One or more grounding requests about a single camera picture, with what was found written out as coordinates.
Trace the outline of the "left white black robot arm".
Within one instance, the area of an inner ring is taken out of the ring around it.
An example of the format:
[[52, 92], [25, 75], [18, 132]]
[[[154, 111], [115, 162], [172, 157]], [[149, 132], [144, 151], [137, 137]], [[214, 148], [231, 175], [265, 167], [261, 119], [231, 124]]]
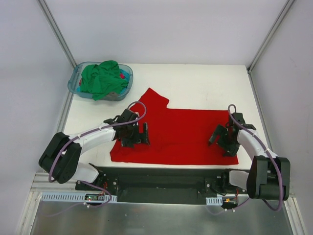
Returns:
[[100, 170], [93, 164], [79, 162], [81, 155], [95, 147], [111, 142], [121, 141], [123, 147], [136, 144], [149, 145], [148, 124], [142, 124], [140, 133], [137, 123], [101, 123], [98, 127], [76, 135], [56, 133], [39, 159], [39, 166], [48, 172], [49, 182], [64, 184], [73, 179], [85, 181], [92, 190], [103, 186]]

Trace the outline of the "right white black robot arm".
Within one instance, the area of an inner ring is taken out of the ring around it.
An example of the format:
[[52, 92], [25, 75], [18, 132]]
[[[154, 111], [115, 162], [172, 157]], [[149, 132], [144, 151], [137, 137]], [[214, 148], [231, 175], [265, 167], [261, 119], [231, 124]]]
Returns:
[[220, 180], [221, 190], [233, 192], [237, 187], [245, 190], [252, 199], [286, 201], [290, 194], [291, 164], [287, 158], [278, 157], [261, 141], [256, 128], [245, 124], [244, 129], [236, 125], [218, 125], [209, 139], [216, 143], [224, 156], [234, 156], [243, 147], [252, 160], [249, 172], [226, 169]]

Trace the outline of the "red t shirt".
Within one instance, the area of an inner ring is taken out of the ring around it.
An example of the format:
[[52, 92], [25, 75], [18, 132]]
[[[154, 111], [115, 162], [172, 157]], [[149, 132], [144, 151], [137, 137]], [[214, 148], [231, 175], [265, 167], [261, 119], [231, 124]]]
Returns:
[[169, 99], [153, 89], [139, 99], [131, 110], [145, 117], [149, 145], [123, 147], [116, 141], [110, 151], [113, 162], [161, 165], [237, 165], [237, 156], [224, 156], [224, 150], [208, 141], [218, 125], [228, 121], [226, 110], [171, 109]]

